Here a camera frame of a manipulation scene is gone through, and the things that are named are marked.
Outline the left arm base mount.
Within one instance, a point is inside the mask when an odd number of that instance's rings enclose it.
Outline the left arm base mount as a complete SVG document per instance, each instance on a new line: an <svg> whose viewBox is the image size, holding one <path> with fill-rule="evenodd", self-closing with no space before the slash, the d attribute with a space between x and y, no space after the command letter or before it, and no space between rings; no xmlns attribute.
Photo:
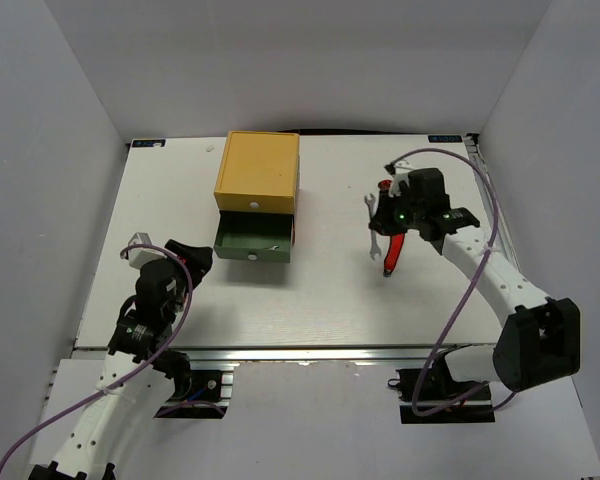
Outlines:
<svg viewBox="0 0 600 480"><path fill-rule="evenodd" d="M222 419L228 409L233 387L233 372L192 370L189 389L181 390L162 406L157 418Z"/></svg>

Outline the yellow top drawer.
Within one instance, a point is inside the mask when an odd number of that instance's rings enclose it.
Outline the yellow top drawer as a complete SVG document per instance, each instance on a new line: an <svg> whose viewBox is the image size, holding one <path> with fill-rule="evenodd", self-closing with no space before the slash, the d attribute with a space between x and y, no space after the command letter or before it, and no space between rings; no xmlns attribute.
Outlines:
<svg viewBox="0 0 600 480"><path fill-rule="evenodd" d="M216 192L214 197L221 211L288 215L295 212L295 198L293 196Z"/></svg>

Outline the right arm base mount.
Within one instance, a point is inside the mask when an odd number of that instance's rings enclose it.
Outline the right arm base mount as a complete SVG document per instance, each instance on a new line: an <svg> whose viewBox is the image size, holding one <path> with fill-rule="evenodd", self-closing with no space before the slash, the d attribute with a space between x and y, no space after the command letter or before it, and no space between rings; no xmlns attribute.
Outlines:
<svg viewBox="0 0 600 480"><path fill-rule="evenodd" d="M431 416L419 417L411 408L413 390L419 376L419 369L397 370L393 378L387 381L387 387L399 398L400 420L404 425L443 425L443 424L479 424L493 423L492 395L488 386L473 396L456 401L452 406ZM456 383L447 391L441 388L428 374L421 388L418 408L426 410L450 401L476 386L476 382Z"/></svg>

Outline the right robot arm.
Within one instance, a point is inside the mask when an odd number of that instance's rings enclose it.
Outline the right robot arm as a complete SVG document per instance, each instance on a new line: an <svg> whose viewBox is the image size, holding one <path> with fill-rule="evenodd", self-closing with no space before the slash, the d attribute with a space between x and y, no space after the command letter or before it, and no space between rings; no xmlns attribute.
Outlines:
<svg viewBox="0 0 600 480"><path fill-rule="evenodd" d="M464 347L433 362L431 384L452 399L468 382L500 382L513 392L571 376L580 369L581 315L569 298L553 299L488 244L479 220L454 208L437 168L391 168L379 185L371 230L394 237L415 230L468 279L501 325L495 346Z"/></svg>

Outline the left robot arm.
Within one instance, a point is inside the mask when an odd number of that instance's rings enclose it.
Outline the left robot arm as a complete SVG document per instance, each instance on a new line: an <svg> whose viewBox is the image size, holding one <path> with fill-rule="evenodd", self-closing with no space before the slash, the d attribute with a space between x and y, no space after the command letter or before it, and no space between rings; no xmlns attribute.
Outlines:
<svg viewBox="0 0 600 480"><path fill-rule="evenodd" d="M188 357L170 349L213 265L210 247L174 240L153 246L139 234L121 253L139 273L121 305L94 393L78 408L66 441L32 479L117 479L142 431L191 387Z"/></svg>

